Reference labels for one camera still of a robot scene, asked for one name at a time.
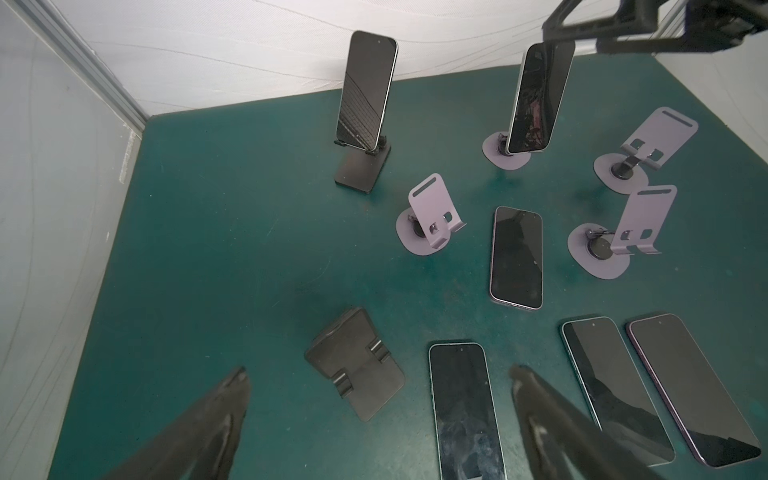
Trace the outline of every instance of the purple smartphone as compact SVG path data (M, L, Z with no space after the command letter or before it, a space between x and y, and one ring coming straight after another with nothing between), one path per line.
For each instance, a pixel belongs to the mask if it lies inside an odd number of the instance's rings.
M635 320L627 334L699 462L718 468L760 456L760 442L680 318Z

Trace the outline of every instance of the white fabric backdrop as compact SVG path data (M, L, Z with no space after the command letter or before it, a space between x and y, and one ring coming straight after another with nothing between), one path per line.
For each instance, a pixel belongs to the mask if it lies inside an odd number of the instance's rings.
M53 1L160 114L339 88L355 30L398 41L396 80L517 64L560 0ZM584 0L571 17L617 7Z

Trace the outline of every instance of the silver smartphone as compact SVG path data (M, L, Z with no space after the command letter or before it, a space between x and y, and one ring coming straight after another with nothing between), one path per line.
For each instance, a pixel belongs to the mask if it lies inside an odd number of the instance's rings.
M574 41L561 41L537 43L525 52L505 144L507 155L541 151L549 145L575 50Z
M645 465L672 462L672 442L613 320L572 320L561 333L600 429Z
M394 38L360 30L352 33L336 124L338 142L376 151L396 59Z
M529 310L541 308L544 286L541 216L511 207L498 207L491 243L491 298Z
M477 343L429 348L442 480L505 480L485 352Z

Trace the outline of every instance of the phone screen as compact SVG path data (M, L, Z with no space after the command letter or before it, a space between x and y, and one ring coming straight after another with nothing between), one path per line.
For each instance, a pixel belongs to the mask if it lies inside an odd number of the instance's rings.
M723 467L760 456L760 442L680 318L635 320L627 331L699 462Z
M429 375L442 480L506 478L482 347L433 345Z
M575 49L573 41L545 42L531 45L525 52L509 126L508 154L544 150L549 145Z
M499 207L493 223L491 297L529 309L541 308L541 217Z
M376 149L396 57L393 38L352 33L336 125L338 140L363 150Z
M672 443L613 320L567 322L562 333L602 431L645 465L672 462Z

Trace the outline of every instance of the white wall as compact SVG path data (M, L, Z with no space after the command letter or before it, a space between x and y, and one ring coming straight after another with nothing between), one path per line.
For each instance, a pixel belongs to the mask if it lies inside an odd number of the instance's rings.
M354 30L398 41L396 80L517 64L560 0L53 2L147 113L159 114L340 88ZM571 17L617 7L584 0Z
M48 475L138 145L0 2L3 480Z
M656 59L768 161L768 33L726 51Z

